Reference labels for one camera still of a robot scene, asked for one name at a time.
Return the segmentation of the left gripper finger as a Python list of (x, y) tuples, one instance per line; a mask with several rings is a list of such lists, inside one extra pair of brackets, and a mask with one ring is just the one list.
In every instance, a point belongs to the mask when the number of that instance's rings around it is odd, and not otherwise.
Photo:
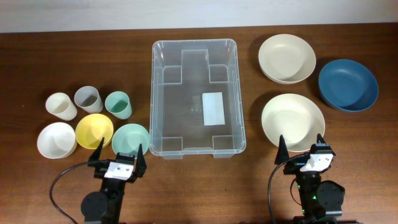
[(94, 150), (92, 155), (88, 159), (88, 165), (93, 166), (95, 163), (100, 161), (100, 154), (103, 148), (104, 137), (102, 137), (98, 147)]
[(136, 161), (136, 176), (143, 177), (147, 169), (146, 161), (144, 159), (144, 153), (142, 150), (142, 144), (139, 145)]

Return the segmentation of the white small bowl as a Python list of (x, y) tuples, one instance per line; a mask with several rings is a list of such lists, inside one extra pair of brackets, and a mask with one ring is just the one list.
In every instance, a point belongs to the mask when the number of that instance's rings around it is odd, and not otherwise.
[(67, 123), (57, 122), (46, 126), (37, 139), (37, 149), (48, 159), (63, 159), (77, 147), (75, 130)]

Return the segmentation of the dark blue bowl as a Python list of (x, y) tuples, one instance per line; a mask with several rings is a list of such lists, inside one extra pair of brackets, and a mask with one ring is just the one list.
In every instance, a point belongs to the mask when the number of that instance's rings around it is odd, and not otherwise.
[(379, 85), (373, 73), (348, 59), (327, 63), (320, 71), (318, 89), (326, 104), (348, 113), (370, 109), (379, 96)]

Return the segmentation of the mint green plastic cup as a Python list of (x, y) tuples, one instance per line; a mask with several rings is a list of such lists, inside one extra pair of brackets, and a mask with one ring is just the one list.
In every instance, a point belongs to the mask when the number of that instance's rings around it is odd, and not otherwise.
[(132, 115), (132, 107), (128, 95), (122, 91), (114, 91), (105, 99), (106, 109), (119, 119), (128, 119)]

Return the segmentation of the grey plastic cup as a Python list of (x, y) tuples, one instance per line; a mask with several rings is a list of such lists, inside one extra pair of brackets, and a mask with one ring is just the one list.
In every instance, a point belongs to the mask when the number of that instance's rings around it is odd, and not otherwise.
[(103, 110), (103, 102), (98, 90), (93, 86), (83, 86), (74, 95), (74, 102), (86, 112), (100, 113)]

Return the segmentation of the cream plastic cup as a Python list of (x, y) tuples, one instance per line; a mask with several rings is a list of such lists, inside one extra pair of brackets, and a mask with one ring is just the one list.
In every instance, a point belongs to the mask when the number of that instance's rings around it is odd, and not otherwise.
[(65, 121), (73, 120), (77, 115), (77, 109), (72, 100), (65, 93), (54, 93), (45, 102), (46, 110)]

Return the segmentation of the beige bowl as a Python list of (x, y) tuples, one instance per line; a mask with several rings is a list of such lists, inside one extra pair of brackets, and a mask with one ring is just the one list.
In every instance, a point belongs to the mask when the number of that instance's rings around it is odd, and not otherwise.
[(259, 48), (258, 60), (267, 78), (284, 85), (305, 80), (317, 63), (313, 48), (291, 34), (277, 34), (265, 40)]

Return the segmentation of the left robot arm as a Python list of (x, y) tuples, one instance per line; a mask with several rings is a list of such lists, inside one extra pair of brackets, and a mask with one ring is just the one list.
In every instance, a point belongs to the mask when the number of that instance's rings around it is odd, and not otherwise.
[(101, 160), (103, 144), (104, 139), (88, 159), (94, 177), (102, 183), (99, 191), (89, 193), (81, 202), (85, 223), (118, 223), (126, 184), (143, 177), (147, 169), (141, 144), (137, 155), (119, 152), (115, 159)]

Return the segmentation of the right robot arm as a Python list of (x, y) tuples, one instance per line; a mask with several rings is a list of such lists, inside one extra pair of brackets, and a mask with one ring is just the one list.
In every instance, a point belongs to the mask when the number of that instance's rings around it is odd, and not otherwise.
[(283, 167), (285, 175), (294, 175), (303, 215), (294, 223), (336, 223), (342, 216), (345, 188), (331, 180), (322, 181), (321, 174), (331, 168), (335, 153), (321, 134), (308, 152), (290, 157), (283, 136), (274, 164)]

